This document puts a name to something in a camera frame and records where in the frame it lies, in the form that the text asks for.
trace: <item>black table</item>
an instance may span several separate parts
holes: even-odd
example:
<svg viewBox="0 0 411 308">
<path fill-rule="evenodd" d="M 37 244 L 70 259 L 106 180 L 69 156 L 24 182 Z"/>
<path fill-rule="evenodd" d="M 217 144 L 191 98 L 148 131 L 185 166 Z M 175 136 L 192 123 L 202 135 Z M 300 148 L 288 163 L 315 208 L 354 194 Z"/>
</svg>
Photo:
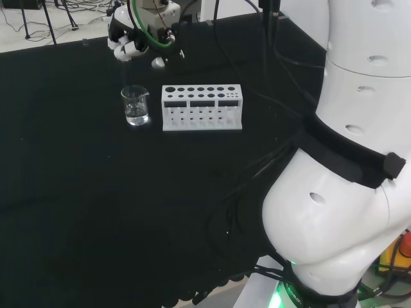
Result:
<svg viewBox="0 0 411 308">
<path fill-rule="evenodd" d="M 218 28 L 242 74 L 267 93 L 256 16 Z M 297 123 L 243 86 L 242 132 L 162 132 L 162 85 L 239 82 L 212 27 L 188 25 L 181 36 L 182 72 L 153 71 L 153 53 L 127 64 L 127 82 L 151 94 L 151 122 L 138 128 L 125 121 L 122 68 L 105 38 L 0 55 L 1 307 L 160 307 L 210 289 L 266 252 L 261 204 L 281 168 L 242 192 L 241 228 L 229 240 L 227 205 L 218 200 Z M 277 45 L 296 60 L 324 63 L 325 51 L 288 20 Z M 304 110 L 272 56 L 269 66 L 276 96 Z M 318 98 L 322 71 L 290 69 Z"/>
</svg>

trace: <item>tripod leg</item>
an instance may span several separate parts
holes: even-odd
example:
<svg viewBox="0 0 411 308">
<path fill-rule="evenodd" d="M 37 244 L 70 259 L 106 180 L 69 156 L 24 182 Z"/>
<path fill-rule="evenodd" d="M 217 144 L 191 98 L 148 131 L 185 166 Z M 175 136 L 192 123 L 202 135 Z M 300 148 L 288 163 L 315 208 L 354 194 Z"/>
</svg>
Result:
<svg viewBox="0 0 411 308">
<path fill-rule="evenodd" d="M 43 3 L 44 13 L 46 14 L 47 23 L 49 24 L 49 29 L 50 29 L 51 37 L 53 38 L 54 46 L 56 46 L 56 45 L 57 45 L 57 42 L 56 42 L 56 38 L 55 38 L 55 36 L 54 36 L 53 27 L 51 27 L 50 17 L 49 17 L 49 13 L 47 12 L 45 0 L 42 0 L 42 3 Z"/>
<path fill-rule="evenodd" d="M 67 7 L 67 2 L 66 2 L 66 0 L 62 0 L 62 3 L 63 3 L 63 5 L 64 5 L 64 8 L 66 9 L 67 15 L 69 16 L 69 20 L 70 20 L 71 27 L 72 27 L 73 31 L 74 31 L 74 30 L 77 30 L 77 29 L 78 29 L 78 25 L 76 24 L 76 22 L 74 21 L 74 19 L 71 17 L 70 11 L 69 11 L 69 9 L 68 9 L 68 7 Z"/>
<path fill-rule="evenodd" d="M 22 0 L 20 0 L 20 9 L 21 9 L 21 15 L 23 16 L 24 29 L 26 30 L 26 39 L 29 39 L 30 36 L 28 34 L 26 14 L 24 14 L 24 7 L 23 7 L 23 1 Z"/>
</svg>

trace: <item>water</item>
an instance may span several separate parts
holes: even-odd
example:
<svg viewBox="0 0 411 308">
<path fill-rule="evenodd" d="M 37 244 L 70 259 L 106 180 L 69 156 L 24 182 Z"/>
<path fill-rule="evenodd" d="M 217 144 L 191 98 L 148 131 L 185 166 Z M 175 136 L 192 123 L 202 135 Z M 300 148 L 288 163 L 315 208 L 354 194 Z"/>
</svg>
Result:
<svg viewBox="0 0 411 308">
<path fill-rule="evenodd" d="M 148 121 L 148 110 L 138 104 L 139 106 L 135 106 L 134 104 L 127 104 L 126 105 L 126 120 L 131 125 L 142 125 Z"/>
</svg>

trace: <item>white floor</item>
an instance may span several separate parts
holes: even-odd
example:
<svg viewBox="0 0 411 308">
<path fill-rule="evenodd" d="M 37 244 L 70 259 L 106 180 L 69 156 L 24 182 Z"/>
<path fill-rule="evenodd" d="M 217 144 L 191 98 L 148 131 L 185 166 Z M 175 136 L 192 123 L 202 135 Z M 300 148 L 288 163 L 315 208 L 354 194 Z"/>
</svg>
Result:
<svg viewBox="0 0 411 308">
<path fill-rule="evenodd" d="M 107 24 L 109 23 L 109 17 L 103 18 L 103 16 L 105 16 L 104 13 L 91 11 L 73 12 L 71 16 L 79 25 L 79 29 L 72 31 L 66 11 L 56 8 L 53 3 L 47 3 L 46 5 L 49 12 L 51 25 L 55 30 L 57 44 L 73 42 L 84 38 L 93 39 L 96 37 L 107 36 Z M 99 9 L 101 11 L 105 11 L 104 7 L 100 7 Z M 20 10 L 3 9 L 3 12 L 7 17 L 8 23 L 15 29 L 18 30 L 23 25 Z M 47 24 L 47 19 L 42 8 L 40 10 L 25 10 L 24 12 L 26 14 L 27 22 L 31 21 Z M 40 40 L 46 37 L 44 40 L 40 40 L 38 42 L 26 40 L 26 32 L 24 27 L 22 27 L 18 32 L 15 32 L 12 27 L 7 25 L 4 15 L 0 11 L 0 53 L 53 44 L 53 40 L 51 36 L 49 36 L 48 26 L 28 23 L 29 33 L 33 33 L 38 30 L 43 31 L 33 34 L 31 40 Z"/>
</svg>

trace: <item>yellow object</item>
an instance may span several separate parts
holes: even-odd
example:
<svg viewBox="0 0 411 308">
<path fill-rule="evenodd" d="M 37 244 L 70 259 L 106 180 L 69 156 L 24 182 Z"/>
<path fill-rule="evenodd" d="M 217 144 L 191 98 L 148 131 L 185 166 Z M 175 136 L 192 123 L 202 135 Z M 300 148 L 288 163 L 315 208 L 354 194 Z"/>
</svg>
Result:
<svg viewBox="0 0 411 308">
<path fill-rule="evenodd" d="M 380 264 L 382 265 L 388 265 L 390 266 L 391 264 L 391 257 L 392 257 L 392 252 L 394 251 L 394 247 L 397 243 L 399 238 L 397 238 L 380 256 Z M 399 268 L 404 268 L 407 269 L 408 267 L 411 266 L 411 258 L 406 258 L 403 255 L 400 254 L 400 252 L 397 252 L 396 255 L 396 261 L 394 263 L 394 266 L 399 267 Z M 381 272 L 388 271 L 388 268 L 379 268 Z"/>
</svg>

